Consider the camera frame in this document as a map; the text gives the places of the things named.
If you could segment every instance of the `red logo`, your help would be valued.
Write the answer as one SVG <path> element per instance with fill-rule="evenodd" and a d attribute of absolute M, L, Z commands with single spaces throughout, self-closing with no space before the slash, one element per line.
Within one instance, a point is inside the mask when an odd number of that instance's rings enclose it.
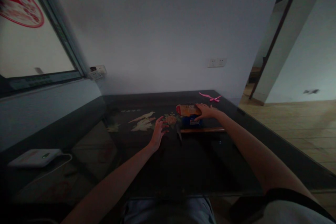
<path fill-rule="evenodd" d="M 34 0 L 0 0 L 0 15 L 22 26 L 37 28 L 44 18 Z"/>

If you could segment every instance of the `dark glass tabletop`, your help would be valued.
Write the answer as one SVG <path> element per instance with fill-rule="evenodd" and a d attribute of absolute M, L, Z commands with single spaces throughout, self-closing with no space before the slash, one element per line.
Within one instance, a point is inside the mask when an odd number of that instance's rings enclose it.
<path fill-rule="evenodd" d="M 200 91 L 212 97 L 213 90 Z M 227 133 L 176 133 L 176 105 L 212 104 L 270 148 L 311 191 L 336 189 L 336 177 L 270 129 L 221 97 L 209 102 L 198 91 L 104 96 L 3 152 L 10 162 L 33 148 L 60 148 L 73 160 L 36 183 L 32 180 L 66 161 L 42 169 L 6 169 L 14 202 L 67 202 L 83 198 L 99 181 L 145 147 L 155 120 L 164 116 L 169 133 L 125 193 L 127 198 L 202 195 L 260 195 L 261 187 Z M 203 127 L 218 127 L 214 119 Z"/>

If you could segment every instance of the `window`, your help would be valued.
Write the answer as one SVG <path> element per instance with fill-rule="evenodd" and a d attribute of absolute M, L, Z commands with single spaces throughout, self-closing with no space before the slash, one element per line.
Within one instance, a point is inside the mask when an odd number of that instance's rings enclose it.
<path fill-rule="evenodd" d="M 52 0 L 0 0 L 0 96 L 85 78 Z"/>

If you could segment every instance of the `left hand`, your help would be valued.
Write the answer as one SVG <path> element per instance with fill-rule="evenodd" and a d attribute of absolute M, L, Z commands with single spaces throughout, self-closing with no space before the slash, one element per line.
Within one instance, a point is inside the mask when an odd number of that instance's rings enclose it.
<path fill-rule="evenodd" d="M 160 147 L 160 143 L 161 143 L 161 139 L 163 135 L 169 132 L 168 130 L 162 131 L 164 128 L 169 127 L 169 125 L 163 125 L 164 123 L 167 123 L 167 122 L 162 121 L 162 118 L 163 116 L 161 116 L 159 119 L 156 120 L 153 136 L 148 144 L 148 147 L 150 147 L 153 150 L 153 152 L 157 151 L 158 148 Z"/>

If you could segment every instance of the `hand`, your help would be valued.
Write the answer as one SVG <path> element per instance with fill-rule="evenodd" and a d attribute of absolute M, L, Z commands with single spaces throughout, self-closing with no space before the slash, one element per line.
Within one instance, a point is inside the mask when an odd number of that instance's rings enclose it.
<path fill-rule="evenodd" d="M 212 105 L 210 105 L 210 107 L 208 105 L 203 104 L 203 103 L 198 103 L 196 105 L 200 109 L 200 111 L 202 112 L 202 115 L 200 115 L 199 117 L 196 117 L 195 121 L 199 121 L 199 120 L 205 119 L 205 118 L 213 118 L 213 117 L 215 117 L 215 112 L 218 111 L 216 108 L 213 108 Z"/>
<path fill-rule="evenodd" d="M 161 139 L 163 135 L 169 132 L 168 130 L 162 131 L 162 129 L 169 127 L 169 125 L 163 125 L 164 123 L 167 123 L 167 122 L 161 121 L 162 118 L 163 116 L 161 116 L 159 119 L 156 120 L 153 136 L 148 144 L 148 146 L 153 150 L 153 152 L 157 151 L 158 148 L 160 147 L 160 143 L 161 143 Z"/>

